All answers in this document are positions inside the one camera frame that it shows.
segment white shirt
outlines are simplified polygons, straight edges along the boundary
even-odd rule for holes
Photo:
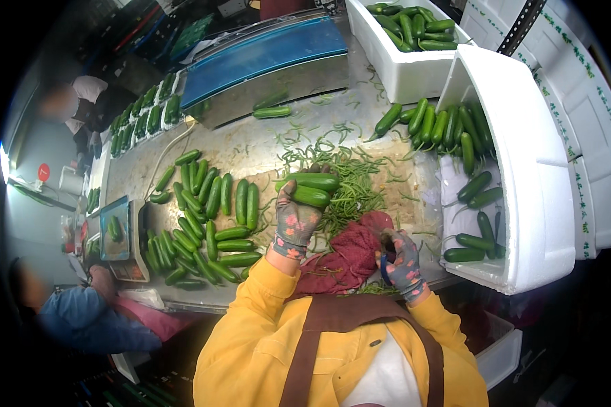
[[[340,407],[374,403],[384,407],[421,407],[421,396],[412,367],[398,342],[387,330],[366,373]]]
[[[104,92],[109,85],[98,77],[78,76],[72,82],[72,87],[77,92],[78,97],[95,103],[98,100],[99,94]],[[84,124],[77,119],[70,118],[65,122],[65,125],[68,126],[73,134],[77,134]]]

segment plastic crate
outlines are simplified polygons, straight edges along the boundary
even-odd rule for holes
[[[496,341],[475,355],[475,359],[479,373],[486,382],[486,390],[490,390],[518,368],[522,331],[515,329],[511,322],[485,313],[491,326],[489,337]]]
[[[400,52],[391,42],[387,33],[371,13],[367,4],[375,0],[348,0],[350,31],[364,48],[366,58],[374,66],[387,97],[391,103],[415,103],[420,98],[437,98],[441,95],[455,51]],[[449,19],[448,15],[428,0],[402,0],[403,7],[423,6],[429,9],[437,20]],[[460,44],[470,37],[455,25],[455,40]]]

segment perforated metal strip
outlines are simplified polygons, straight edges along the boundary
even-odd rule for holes
[[[502,44],[497,48],[498,53],[503,53],[507,57],[513,55],[523,38],[529,33],[531,26],[536,22],[546,2],[547,0],[527,0],[525,2],[511,30],[509,30]]]

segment floral print glove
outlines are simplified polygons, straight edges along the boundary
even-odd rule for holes
[[[296,191],[296,181],[289,180],[278,191],[276,199],[276,235],[272,248],[287,258],[305,258],[312,233],[321,220],[321,211],[306,204],[296,203],[292,194]]]
[[[396,248],[396,260],[386,267],[389,280],[405,301],[413,302],[427,287],[427,282],[419,273],[419,252],[416,245],[404,230],[385,229],[383,233],[391,236]],[[376,260],[380,267],[380,252],[376,252]]]

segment white cable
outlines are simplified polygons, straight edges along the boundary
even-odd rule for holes
[[[163,157],[165,157],[165,154],[169,151],[169,149],[171,149],[176,144],[177,141],[184,138],[190,132],[190,130],[192,130],[192,128],[195,127],[195,124],[196,122],[194,122],[192,126],[190,126],[185,132],[180,134],[176,139],[170,141],[167,147],[165,147],[165,150],[163,150],[163,152],[161,153],[161,156],[158,158],[158,161],[156,161],[156,167],[154,168],[154,172],[152,173],[152,176],[150,178],[149,185],[147,186],[147,190],[145,192],[145,195],[146,195],[145,200],[147,200],[149,196],[152,194],[151,192],[149,192],[149,189],[152,187],[152,184],[154,183],[154,177],[156,176],[156,171],[158,171],[158,167],[161,165],[161,160],[163,159]]]

